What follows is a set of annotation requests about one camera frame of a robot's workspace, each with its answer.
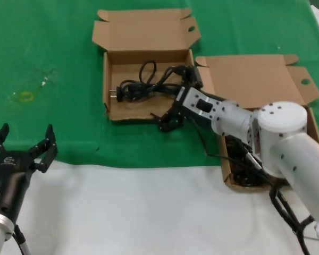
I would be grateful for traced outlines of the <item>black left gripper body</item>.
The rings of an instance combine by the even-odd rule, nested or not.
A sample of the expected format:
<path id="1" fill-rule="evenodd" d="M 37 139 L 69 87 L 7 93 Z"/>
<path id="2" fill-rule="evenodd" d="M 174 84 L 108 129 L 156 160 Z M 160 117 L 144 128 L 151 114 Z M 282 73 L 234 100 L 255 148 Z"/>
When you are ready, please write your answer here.
<path id="1" fill-rule="evenodd" d="M 0 153 L 0 214 L 18 219 L 34 170 L 34 159 L 25 151 Z"/>

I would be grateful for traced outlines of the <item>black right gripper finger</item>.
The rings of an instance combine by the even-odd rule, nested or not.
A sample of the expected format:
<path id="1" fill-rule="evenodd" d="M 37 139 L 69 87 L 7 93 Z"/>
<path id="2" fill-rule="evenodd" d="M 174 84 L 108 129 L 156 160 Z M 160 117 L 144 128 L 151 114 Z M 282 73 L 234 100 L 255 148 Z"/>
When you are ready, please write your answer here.
<path id="1" fill-rule="evenodd" d="M 201 89 L 203 87 L 203 81 L 200 73 L 195 66 L 191 66 L 189 69 L 189 85 L 196 89 Z"/>
<path id="2" fill-rule="evenodd" d="M 183 80 L 190 80 L 191 78 L 191 66 L 190 65 L 179 65 L 173 68 L 173 72 L 180 75 Z"/>

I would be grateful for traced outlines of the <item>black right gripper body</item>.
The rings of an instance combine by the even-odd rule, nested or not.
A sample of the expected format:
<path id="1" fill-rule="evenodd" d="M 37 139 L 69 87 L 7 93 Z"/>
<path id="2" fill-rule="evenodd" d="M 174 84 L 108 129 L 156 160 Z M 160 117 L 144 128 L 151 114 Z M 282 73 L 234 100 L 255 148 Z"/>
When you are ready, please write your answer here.
<path id="1" fill-rule="evenodd" d="M 200 90 L 200 92 L 204 95 L 204 101 L 209 102 L 211 101 L 225 101 L 225 98 L 222 98 L 220 96 L 216 96 L 214 94 L 211 93 L 207 93 L 205 91 Z"/>

